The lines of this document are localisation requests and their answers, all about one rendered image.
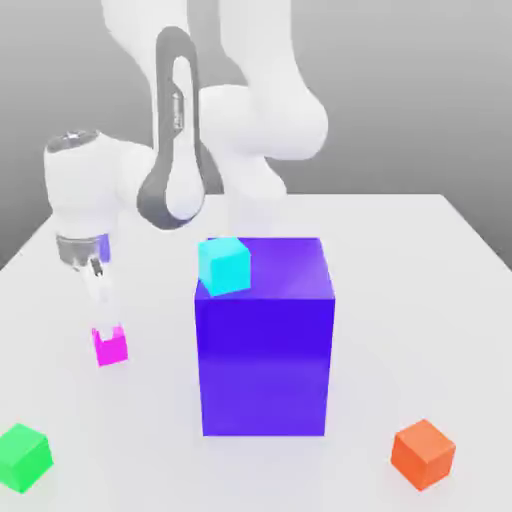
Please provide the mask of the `small green cube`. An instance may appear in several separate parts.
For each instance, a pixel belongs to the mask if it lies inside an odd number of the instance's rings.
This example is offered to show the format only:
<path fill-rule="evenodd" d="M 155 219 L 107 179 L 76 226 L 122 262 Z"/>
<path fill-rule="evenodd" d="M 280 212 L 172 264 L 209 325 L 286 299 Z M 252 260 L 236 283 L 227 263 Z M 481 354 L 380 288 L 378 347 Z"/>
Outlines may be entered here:
<path fill-rule="evenodd" d="M 53 465 L 47 436 L 17 423 L 0 436 L 0 483 L 26 492 Z"/>

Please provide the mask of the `small magenta cube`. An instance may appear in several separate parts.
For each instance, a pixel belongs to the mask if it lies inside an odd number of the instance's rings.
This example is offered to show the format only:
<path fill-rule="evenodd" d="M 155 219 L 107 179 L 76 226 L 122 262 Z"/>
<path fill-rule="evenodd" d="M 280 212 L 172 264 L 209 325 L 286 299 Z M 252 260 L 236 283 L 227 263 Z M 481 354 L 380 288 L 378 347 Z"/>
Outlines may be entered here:
<path fill-rule="evenodd" d="M 112 337 L 103 340 L 97 329 L 92 330 L 96 359 L 99 367 L 123 362 L 128 359 L 128 348 L 124 330 L 121 326 L 115 326 Z"/>

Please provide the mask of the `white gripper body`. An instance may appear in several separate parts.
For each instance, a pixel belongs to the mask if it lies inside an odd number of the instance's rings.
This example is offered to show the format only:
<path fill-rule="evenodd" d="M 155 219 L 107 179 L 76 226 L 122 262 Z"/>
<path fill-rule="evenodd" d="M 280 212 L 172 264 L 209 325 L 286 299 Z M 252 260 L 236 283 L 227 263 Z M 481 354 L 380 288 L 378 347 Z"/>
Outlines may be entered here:
<path fill-rule="evenodd" d="M 95 271 L 88 266 L 81 270 L 81 276 L 92 301 L 93 324 L 115 325 L 116 305 L 113 284 L 106 270 Z"/>

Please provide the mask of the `large blue box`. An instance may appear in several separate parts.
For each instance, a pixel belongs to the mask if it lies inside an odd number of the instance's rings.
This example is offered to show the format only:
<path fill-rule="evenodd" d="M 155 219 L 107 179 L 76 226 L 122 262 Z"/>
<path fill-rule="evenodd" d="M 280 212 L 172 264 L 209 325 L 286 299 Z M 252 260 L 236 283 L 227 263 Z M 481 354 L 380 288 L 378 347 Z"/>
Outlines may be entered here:
<path fill-rule="evenodd" d="M 251 287 L 194 306 L 206 436 L 325 432 L 336 297 L 317 238 L 246 238 Z"/>

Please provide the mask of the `small cyan cube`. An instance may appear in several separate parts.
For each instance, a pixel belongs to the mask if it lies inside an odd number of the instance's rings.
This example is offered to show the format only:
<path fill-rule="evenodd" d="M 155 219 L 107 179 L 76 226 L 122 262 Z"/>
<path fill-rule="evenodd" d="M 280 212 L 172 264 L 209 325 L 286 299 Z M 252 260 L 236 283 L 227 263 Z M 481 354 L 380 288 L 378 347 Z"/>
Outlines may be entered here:
<path fill-rule="evenodd" d="M 251 287 L 251 254 L 236 237 L 204 240 L 198 245 L 199 280 L 211 296 Z"/>

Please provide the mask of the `small orange cube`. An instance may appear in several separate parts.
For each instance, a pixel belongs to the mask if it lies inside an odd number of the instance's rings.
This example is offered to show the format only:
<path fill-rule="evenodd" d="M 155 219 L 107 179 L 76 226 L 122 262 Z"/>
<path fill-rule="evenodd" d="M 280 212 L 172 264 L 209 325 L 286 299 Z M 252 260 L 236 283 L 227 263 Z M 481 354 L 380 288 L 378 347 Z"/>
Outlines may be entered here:
<path fill-rule="evenodd" d="M 395 434 L 390 461 L 415 489 L 423 491 L 450 473 L 455 451 L 453 441 L 422 419 Z"/>

